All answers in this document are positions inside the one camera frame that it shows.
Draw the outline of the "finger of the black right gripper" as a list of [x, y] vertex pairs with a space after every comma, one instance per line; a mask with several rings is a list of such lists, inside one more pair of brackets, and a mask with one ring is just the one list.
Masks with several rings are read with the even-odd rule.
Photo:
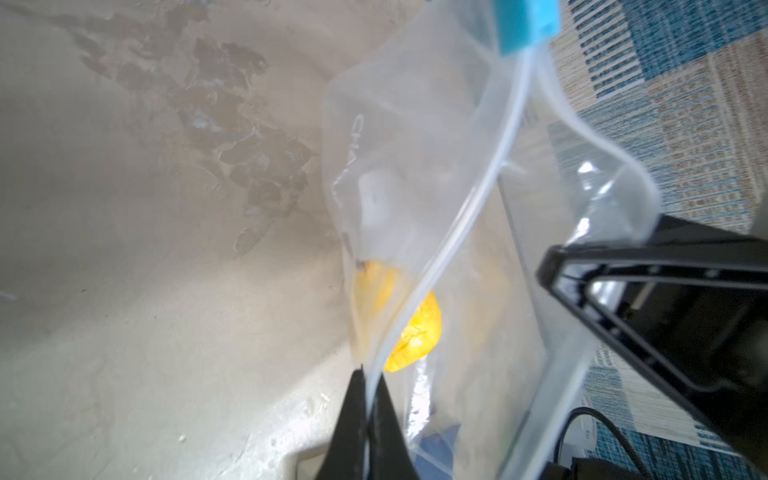
[[539, 284], [645, 380], [767, 468], [767, 242], [663, 216], [642, 244], [551, 247]]

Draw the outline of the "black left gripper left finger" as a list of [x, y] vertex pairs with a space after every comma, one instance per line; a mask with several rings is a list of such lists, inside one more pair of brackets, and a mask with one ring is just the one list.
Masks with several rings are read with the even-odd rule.
[[368, 440], [365, 387], [363, 370], [354, 370], [317, 480], [364, 478]]

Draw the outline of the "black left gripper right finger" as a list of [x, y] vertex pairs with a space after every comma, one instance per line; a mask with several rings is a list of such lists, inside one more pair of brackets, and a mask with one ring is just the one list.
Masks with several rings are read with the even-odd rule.
[[384, 377], [377, 385], [368, 422], [370, 480], [418, 480]]

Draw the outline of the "yellow lemon toy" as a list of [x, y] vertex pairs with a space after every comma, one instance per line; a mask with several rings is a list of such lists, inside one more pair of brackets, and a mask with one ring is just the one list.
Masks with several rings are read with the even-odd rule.
[[[398, 270], [388, 264], [366, 260], [356, 266], [354, 276], [354, 309], [363, 326], [386, 306], [398, 278]], [[437, 297], [430, 291], [403, 329], [384, 365], [385, 372], [398, 372], [426, 357], [438, 344], [442, 334], [442, 312]]]

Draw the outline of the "clear zip top bag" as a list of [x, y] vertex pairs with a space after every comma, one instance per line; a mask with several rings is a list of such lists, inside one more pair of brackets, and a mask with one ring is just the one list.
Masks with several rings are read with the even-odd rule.
[[[343, 246], [367, 425], [385, 378], [419, 479], [536, 479], [595, 349], [539, 285], [553, 246], [646, 240], [660, 195], [645, 167], [580, 119], [554, 68], [556, 1], [432, 1], [322, 103], [322, 188]], [[398, 270], [363, 326], [359, 262]], [[442, 334], [390, 373], [433, 291]]]

